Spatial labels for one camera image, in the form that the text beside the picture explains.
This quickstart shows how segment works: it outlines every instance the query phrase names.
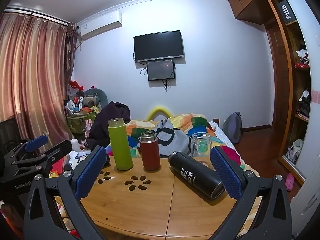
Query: air conditioner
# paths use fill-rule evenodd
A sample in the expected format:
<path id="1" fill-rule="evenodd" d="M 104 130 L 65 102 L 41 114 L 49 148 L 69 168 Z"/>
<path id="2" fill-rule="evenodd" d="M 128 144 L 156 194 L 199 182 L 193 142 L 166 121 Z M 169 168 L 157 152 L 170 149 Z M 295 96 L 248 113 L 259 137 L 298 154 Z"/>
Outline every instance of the air conditioner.
<path id="1" fill-rule="evenodd" d="M 83 24 L 81 26 L 81 38 L 87 40 L 121 26 L 121 13 L 119 11 L 108 13 Z"/>

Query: stuffed animal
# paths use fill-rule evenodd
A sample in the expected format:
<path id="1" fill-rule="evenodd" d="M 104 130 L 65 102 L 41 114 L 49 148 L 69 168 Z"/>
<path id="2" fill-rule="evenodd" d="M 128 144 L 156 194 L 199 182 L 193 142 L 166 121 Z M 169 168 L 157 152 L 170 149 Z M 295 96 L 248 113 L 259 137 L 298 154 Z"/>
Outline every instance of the stuffed animal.
<path id="1" fill-rule="evenodd" d="M 89 102 L 90 101 L 93 101 L 93 105 L 92 106 L 89 106 Z M 83 106 L 88 106 L 89 108 L 93 107 L 93 106 L 96 106 L 98 104 L 100 104 L 100 98 L 99 97 L 94 97 L 93 95 L 90 95 L 88 97 L 84 97 L 83 101 L 82 101 L 82 105 Z"/>
<path id="2" fill-rule="evenodd" d="M 92 120 L 89 119 L 89 122 L 88 122 L 88 120 L 86 119 L 85 120 L 85 133 L 84 133 L 84 136 L 86 139 L 89 137 L 91 127 L 92 127 Z"/>

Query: green basket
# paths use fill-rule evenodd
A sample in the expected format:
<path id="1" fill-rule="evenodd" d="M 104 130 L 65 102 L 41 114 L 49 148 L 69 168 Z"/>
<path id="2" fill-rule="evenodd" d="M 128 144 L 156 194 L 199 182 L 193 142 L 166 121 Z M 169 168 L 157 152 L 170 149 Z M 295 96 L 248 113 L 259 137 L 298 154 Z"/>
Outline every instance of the green basket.
<path id="1" fill-rule="evenodd" d="M 85 120 L 89 121 L 89 119 L 91 119 L 93 123 L 96 116 L 97 116 L 96 112 L 91 112 L 89 114 L 82 114 L 82 115 L 74 115 L 74 116 L 67 115 L 67 124 L 72 133 L 84 134 Z"/>

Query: red thermos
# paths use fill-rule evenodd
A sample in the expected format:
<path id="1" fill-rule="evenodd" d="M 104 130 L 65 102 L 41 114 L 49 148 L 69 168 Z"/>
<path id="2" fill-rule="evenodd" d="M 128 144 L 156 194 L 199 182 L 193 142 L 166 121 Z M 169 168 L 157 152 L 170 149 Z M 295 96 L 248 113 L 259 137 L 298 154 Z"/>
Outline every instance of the red thermos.
<path id="1" fill-rule="evenodd" d="M 154 171 L 160 168 L 160 154 L 158 138 L 154 131 L 141 133 L 140 151 L 143 167 L 147 171 Z"/>

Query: curtain rod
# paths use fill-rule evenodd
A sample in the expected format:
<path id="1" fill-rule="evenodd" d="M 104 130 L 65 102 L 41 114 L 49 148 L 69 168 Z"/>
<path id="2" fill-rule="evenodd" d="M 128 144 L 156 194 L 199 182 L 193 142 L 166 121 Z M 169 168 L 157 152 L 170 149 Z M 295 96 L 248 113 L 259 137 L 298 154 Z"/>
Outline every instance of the curtain rod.
<path id="1" fill-rule="evenodd" d="M 48 15 L 48 14 L 44 14 L 44 13 L 41 13 L 41 12 L 38 12 L 38 11 L 32 11 L 32 10 L 29 10 L 29 9 L 17 8 L 17 7 L 9 7 L 8 6 L 4 10 L 4 12 L 23 13 L 23 14 L 27 14 L 27 15 L 36 16 L 36 17 L 39 17 L 39 18 L 42 18 L 42 19 L 45 19 L 45 20 L 54 21 L 54 22 L 57 22 L 59 24 L 65 25 L 65 26 L 69 25 L 68 21 L 56 18 L 56 17 Z"/>

